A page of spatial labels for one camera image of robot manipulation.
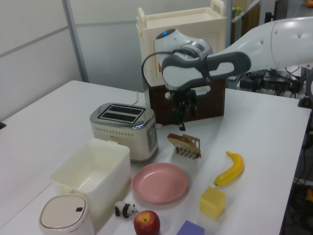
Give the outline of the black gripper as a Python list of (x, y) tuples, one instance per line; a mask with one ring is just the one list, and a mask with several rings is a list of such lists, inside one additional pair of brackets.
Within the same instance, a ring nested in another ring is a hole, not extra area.
[(184, 104), (190, 105), (190, 113), (193, 117), (197, 116), (197, 94), (193, 89), (169, 90), (166, 99), (171, 100), (175, 105), (174, 120), (181, 131), (185, 131), (184, 125)]

